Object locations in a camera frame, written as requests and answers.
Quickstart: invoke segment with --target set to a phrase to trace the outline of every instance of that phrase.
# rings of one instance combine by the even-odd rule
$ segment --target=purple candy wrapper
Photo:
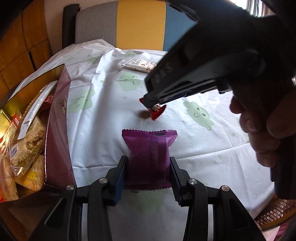
[[[122,130],[131,151],[127,162],[125,189],[155,190],[170,188],[170,153],[168,148],[176,131]]]

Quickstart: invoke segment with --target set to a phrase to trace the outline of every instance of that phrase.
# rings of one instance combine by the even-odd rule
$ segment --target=finger
[[[275,152],[256,152],[257,161],[264,167],[274,167],[276,165]]]
[[[276,138],[296,133],[296,90],[287,94],[267,120],[267,130]]]
[[[241,114],[239,123],[246,133],[257,133],[262,127],[260,117],[256,113],[248,110]]]
[[[241,114],[246,110],[235,96],[232,97],[229,108],[234,114]]]
[[[281,143],[280,139],[274,138],[268,131],[251,133],[249,134],[249,139],[251,146],[256,152],[275,151]]]

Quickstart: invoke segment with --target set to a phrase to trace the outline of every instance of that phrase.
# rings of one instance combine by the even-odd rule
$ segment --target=metal screw
[[[230,190],[229,186],[222,186],[222,190],[224,192],[228,192]]]
[[[194,179],[194,178],[191,178],[188,180],[188,183],[191,184],[191,185],[194,185],[194,184],[197,184],[197,180]]]
[[[70,184],[70,185],[68,185],[67,187],[66,187],[66,189],[68,190],[68,191],[72,191],[73,189],[74,189],[74,185],[73,184]]]
[[[99,183],[101,183],[101,184],[105,184],[106,182],[108,182],[108,179],[105,177],[102,177],[99,179]]]

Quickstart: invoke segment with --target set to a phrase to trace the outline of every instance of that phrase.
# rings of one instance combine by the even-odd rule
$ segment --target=yellow label
[[[25,174],[25,177],[27,179],[30,179],[32,181],[36,181],[37,180],[37,173],[36,172],[32,172],[32,171],[27,171]]]

